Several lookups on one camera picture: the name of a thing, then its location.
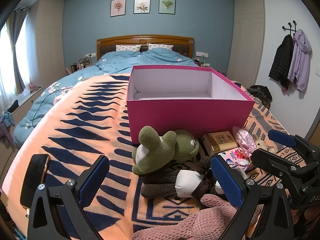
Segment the cream bunny plush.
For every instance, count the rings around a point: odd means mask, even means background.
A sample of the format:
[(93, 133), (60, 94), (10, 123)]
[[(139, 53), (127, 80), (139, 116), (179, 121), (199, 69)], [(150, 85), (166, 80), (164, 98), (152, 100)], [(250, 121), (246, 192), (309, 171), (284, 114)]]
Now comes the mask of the cream bunny plush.
[(256, 148), (261, 148), (273, 154), (276, 153), (275, 149), (272, 146), (267, 146), (266, 142), (264, 142), (263, 140), (256, 140), (255, 145), (256, 145)]

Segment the pink satin drawstring pouch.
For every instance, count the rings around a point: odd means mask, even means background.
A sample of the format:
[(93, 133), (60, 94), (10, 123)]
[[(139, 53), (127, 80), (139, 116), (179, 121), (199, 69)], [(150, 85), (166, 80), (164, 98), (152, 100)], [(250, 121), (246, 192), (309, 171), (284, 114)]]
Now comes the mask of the pink satin drawstring pouch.
[(257, 148), (255, 139), (245, 129), (233, 126), (232, 131), (233, 137), (241, 148), (242, 154), (249, 158)]

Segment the floral pink tissue pack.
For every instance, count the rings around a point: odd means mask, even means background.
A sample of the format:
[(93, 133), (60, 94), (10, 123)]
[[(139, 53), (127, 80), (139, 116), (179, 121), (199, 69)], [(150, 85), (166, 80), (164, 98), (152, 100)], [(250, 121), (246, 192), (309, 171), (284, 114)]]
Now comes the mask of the floral pink tissue pack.
[(223, 159), (231, 168), (238, 167), (245, 172), (248, 172), (253, 167), (249, 158), (243, 155), (240, 147), (227, 150), (225, 152), (220, 152), (218, 155), (223, 157)]

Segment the pink knitted bear plush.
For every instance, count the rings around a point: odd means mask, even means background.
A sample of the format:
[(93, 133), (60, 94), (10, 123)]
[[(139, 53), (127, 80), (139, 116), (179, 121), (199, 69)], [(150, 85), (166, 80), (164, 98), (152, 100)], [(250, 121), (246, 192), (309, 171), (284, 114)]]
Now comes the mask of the pink knitted bear plush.
[(219, 239), (238, 209), (214, 194), (205, 194), (200, 202), (205, 208), (189, 215), (178, 224), (139, 230), (132, 238)]

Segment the beige tissue pack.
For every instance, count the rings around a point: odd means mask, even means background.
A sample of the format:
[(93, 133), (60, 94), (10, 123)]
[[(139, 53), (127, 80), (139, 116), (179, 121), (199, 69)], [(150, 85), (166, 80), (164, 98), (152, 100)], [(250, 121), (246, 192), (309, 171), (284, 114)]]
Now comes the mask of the beige tissue pack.
[(211, 157), (217, 155), (218, 153), (238, 147), (236, 140), (229, 131), (206, 133), (203, 135), (201, 141), (204, 149)]

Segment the brown knitted monkey plush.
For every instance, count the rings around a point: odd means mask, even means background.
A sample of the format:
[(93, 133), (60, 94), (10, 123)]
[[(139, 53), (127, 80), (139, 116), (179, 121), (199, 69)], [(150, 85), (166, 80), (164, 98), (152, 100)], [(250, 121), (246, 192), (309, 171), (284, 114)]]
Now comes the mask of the brown knitted monkey plush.
[(209, 193), (223, 196), (224, 192), (211, 171), (212, 158), (205, 156), (195, 163), (197, 171), (161, 168), (140, 176), (143, 183), (141, 195), (147, 199), (193, 197), (197, 200)]

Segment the green frog plush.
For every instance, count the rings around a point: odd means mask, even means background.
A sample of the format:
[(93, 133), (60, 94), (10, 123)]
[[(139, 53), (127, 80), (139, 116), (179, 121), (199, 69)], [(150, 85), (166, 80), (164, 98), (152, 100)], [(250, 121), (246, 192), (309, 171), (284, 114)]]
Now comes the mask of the green frog plush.
[(140, 145), (133, 150), (135, 165), (132, 172), (142, 176), (155, 172), (172, 160), (183, 163), (195, 157), (200, 148), (199, 141), (185, 130), (168, 131), (160, 136), (151, 126), (139, 132)]

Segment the dark clothes pile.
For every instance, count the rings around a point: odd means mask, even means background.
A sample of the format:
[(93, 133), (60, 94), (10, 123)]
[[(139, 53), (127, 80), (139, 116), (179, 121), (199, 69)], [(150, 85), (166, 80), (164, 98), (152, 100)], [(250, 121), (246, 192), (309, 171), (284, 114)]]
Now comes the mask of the dark clothes pile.
[(267, 109), (270, 109), (272, 95), (266, 86), (252, 85), (247, 91), (255, 98), (258, 98)]

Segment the black jacket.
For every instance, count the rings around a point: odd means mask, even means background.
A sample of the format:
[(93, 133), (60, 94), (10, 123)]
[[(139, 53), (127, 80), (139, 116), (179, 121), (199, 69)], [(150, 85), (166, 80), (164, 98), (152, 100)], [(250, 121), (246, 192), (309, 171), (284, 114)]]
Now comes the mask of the black jacket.
[(276, 50), (268, 75), (271, 79), (280, 82), (281, 86), (285, 89), (288, 89), (290, 84), (287, 76), (291, 66), (293, 48), (293, 38), (288, 34)]

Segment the lilac hoodie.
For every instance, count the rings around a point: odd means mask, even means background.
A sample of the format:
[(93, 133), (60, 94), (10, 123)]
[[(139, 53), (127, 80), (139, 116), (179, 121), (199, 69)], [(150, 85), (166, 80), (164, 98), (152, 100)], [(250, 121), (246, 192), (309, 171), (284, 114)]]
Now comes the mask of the lilac hoodie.
[(295, 82), (297, 89), (304, 93), (310, 74), (312, 48), (302, 29), (298, 29), (293, 38), (293, 56), (287, 79)]

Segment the orange patterned blanket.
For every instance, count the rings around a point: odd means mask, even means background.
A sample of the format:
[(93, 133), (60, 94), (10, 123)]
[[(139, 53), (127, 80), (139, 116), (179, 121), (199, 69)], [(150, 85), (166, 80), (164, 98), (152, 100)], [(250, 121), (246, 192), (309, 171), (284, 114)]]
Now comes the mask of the orange patterned blanket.
[(146, 199), (142, 181), (132, 173), (133, 143), (127, 113), (129, 74), (81, 80), (54, 105), (18, 151), (2, 184), (1, 199), (16, 226), (27, 233), (27, 210), (20, 196), (33, 155), (50, 157), (48, 187), (76, 179), (96, 159), (108, 157), (110, 169), (90, 206), (84, 209), (103, 239), (130, 239), (134, 232), (162, 230), (200, 209), (195, 198)]

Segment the clothes pile on windowsill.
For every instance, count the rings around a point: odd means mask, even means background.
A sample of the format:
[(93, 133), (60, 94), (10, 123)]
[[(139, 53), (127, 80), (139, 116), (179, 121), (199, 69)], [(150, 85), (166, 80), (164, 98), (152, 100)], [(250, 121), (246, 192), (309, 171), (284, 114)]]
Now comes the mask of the clothes pile on windowsill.
[(12, 113), (18, 107), (18, 100), (15, 100), (13, 104), (3, 112), (3, 115), (1, 115), (1, 142), (3, 142), (6, 147), (11, 147), (14, 145), (13, 138), (10, 133), (10, 128), (11, 126), (15, 126), (15, 121), (13, 119)]

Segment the pink cardboard storage box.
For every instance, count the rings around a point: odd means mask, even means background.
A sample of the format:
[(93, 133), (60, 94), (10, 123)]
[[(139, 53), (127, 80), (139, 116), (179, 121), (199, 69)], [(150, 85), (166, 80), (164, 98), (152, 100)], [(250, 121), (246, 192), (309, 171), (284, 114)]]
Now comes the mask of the pink cardboard storage box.
[(254, 100), (213, 69), (144, 65), (132, 68), (126, 103), (136, 144), (147, 125), (159, 135), (182, 129), (195, 138), (242, 127)]

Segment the blue floral duvet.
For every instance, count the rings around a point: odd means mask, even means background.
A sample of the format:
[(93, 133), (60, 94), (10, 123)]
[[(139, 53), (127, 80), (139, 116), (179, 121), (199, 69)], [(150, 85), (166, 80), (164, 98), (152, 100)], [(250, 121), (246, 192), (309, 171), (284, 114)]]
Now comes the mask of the blue floral duvet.
[(77, 83), (94, 76), (131, 73), (132, 67), (137, 65), (159, 64), (196, 66), (191, 58), (162, 48), (145, 52), (112, 51), (106, 53), (93, 66), (55, 81), (42, 92), (26, 116), (16, 125), (13, 132), (14, 146), (21, 148), (45, 114)]

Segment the right floral pillow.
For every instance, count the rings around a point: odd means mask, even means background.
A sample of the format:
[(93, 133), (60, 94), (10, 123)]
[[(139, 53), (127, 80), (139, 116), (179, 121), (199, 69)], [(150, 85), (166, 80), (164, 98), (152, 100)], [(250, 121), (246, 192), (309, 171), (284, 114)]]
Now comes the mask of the right floral pillow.
[(162, 49), (167, 49), (167, 50), (172, 50), (173, 45), (168, 45), (168, 44), (154, 44), (154, 43), (148, 43), (148, 50), (156, 49), (156, 48), (162, 48)]

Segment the floral pillow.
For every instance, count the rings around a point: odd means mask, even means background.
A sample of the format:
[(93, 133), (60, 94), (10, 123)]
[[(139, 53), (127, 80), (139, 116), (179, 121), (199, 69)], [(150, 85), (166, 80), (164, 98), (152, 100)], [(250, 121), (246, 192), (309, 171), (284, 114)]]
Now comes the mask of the floral pillow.
[(134, 52), (140, 52), (141, 45), (136, 44), (136, 45), (123, 45), (119, 44), (116, 45), (116, 51), (134, 51)]
[(167, 50), (172, 50), (173, 45), (168, 45), (168, 44), (154, 44), (154, 43), (148, 43), (148, 50), (156, 49), (156, 48), (162, 48), (162, 49), (167, 49)]

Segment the wooden headboard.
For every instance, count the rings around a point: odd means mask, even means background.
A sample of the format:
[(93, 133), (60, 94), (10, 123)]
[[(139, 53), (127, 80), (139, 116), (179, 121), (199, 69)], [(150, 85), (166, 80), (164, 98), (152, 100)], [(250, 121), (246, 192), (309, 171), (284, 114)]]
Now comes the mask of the wooden headboard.
[(146, 51), (150, 44), (172, 45), (172, 50), (189, 58), (193, 57), (194, 39), (192, 37), (174, 35), (125, 35), (97, 40), (97, 60), (106, 53), (116, 51), (116, 45), (141, 45), (140, 50)]

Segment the left floral pillow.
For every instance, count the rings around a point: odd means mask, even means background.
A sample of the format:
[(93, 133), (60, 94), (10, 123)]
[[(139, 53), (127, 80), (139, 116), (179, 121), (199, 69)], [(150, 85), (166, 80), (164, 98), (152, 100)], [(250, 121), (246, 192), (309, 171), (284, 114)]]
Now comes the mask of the left floral pillow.
[(141, 45), (136, 44), (136, 45), (123, 45), (119, 44), (116, 45), (116, 51), (134, 51), (134, 52), (140, 52)]

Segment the green leaf framed picture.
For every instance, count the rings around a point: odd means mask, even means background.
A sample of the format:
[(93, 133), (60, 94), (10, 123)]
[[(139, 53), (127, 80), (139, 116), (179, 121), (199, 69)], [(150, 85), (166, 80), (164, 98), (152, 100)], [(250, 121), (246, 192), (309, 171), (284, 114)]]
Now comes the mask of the green leaf framed picture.
[(176, 10), (176, 0), (159, 0), (159, 14), (174, 15)]

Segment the grey curtains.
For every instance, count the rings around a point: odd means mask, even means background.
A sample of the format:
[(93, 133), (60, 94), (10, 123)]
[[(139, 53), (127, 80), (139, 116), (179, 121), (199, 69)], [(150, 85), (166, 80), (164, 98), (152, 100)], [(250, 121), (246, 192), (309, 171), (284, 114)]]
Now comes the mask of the grey curtains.
[(1, 27), (1, 111), (30, 83), (26, 22), (30, 7), (19, 7)]

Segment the white flower framed picture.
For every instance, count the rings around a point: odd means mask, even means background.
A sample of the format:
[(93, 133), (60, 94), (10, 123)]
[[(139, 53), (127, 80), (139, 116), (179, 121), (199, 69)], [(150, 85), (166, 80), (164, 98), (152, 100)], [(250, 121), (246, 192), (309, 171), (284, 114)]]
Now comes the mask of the white flower framed picture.
[(151, 0), (134, 0), (134, 14), (149, 14)]

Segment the pink flower framed picture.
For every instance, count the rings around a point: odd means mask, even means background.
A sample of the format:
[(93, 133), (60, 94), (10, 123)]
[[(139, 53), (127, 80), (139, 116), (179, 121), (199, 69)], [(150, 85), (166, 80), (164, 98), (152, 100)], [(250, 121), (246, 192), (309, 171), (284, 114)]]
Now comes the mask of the pink flower framed picture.
[(123, 16), (126, 13), (126, 0), (112, 0), (110, 17)]

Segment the black wall coat hook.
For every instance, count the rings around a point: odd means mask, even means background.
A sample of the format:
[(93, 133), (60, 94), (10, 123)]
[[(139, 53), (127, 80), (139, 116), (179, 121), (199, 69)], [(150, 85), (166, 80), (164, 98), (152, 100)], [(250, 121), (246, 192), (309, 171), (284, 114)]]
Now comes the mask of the black wall coat hook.
[(291, 35), (295, 36), (295, 33), (297, 32), (297, 22), (293, 20), (292, 22), (288, 22), (288, 27), (285, 27), (284, 25), (281, 27), (283, 31), (288, 30)]

